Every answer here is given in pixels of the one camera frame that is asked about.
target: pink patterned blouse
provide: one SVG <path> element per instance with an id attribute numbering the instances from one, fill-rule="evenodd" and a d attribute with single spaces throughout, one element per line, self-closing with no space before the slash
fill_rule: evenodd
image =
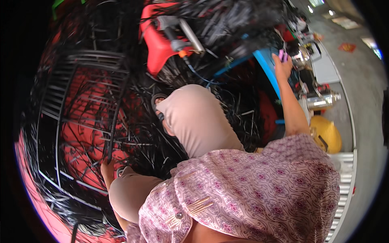
<path id="1" fill-rule="evenodd" d="M 339 201 L 339 173 L 305 134 L 260 154 L 222 149 L 178 164 L 139 210 L 127 242 L 180 243 L 193 219 L 260 242 L 323 242 Z"/>

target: corrugated metal sheet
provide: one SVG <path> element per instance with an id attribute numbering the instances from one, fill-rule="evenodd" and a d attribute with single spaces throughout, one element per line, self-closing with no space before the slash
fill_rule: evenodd
<path id="1" fill-rule="evenodd" d="M 357 149 L 354 149 L 353 152 L 329 154 L 329 156 L 334 164 L 340 163 L 340 199 L 334 221 L 326 238 L 326 242 L 331 243 L 342 225 L 351 201 L 357 165 Z"/>

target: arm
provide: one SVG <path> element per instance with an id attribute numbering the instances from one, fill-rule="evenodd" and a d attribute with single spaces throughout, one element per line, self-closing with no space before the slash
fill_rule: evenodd
<path id="1" fill-rule="evenodd" d="M 272 56 L 275 63 L 275 76 L 277 77 L 278 86 L 280 88 L 286 136 L 299 133 L 310 135 L 310 129 L 304 111 L 288 83 L 288 78 L 292 69 L 292 60 L 290 56 L 288 56 L 287 62 L 281 63 L 276 54 L 273 54 Z"/>
<path id="2" fill-rule="evenodd" d="M 107 187 L 108 192 L 109 192 L 109 188 L 111 187 L 112 182 L 114 181 L 114 171 L 115 171 L 114 164 L 115 164 L 115 161 L 113 161 L 113 160 L 111 161 L 111 163 L 107 164 L 107 160 L 105 159 L 105 160 L 103 160 L 101 167 L 100 167 L 101 174 L 103 175 L 105 186 Z M 129 222 L 127 220 L 123 219 L 122 217 L 120 217 L 119 214 L 115 210 L 114 210 L 114 213 L 115 213 L 115 217 L 116 217 L 120 227 L 122 228 L 123 231 L 125 231 Z"/>

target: metal pipe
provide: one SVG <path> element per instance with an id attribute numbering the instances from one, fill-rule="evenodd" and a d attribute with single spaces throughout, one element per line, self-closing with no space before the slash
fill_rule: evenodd
<path id="1" fill-rule="evenodd" d="M 195 33 L 192 31 L 191 27 L 184 19 L 180 19 L 180 27 L 184 32 L 185 36 L 189 39 L 189 41 L 193 44 L 193 47 L 200 53 L 204 52 L 205 49 L 200 41 L 197 39 Z"/>

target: beige pants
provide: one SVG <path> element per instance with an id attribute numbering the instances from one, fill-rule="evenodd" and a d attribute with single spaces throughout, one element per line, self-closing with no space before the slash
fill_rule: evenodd
<path id="1" fill-rule="evenodd" d="M 217 149 L 244 151 L 228 123 L 220 102 L 206 88 L 189 84 L 175 90 L 157 105 L 189 158 Z M 150 191 L 162 180 L 136 174 L 127 166 L 112 182 L 109 200 L 120 217 L 138 223 L 138 211 Z"/>

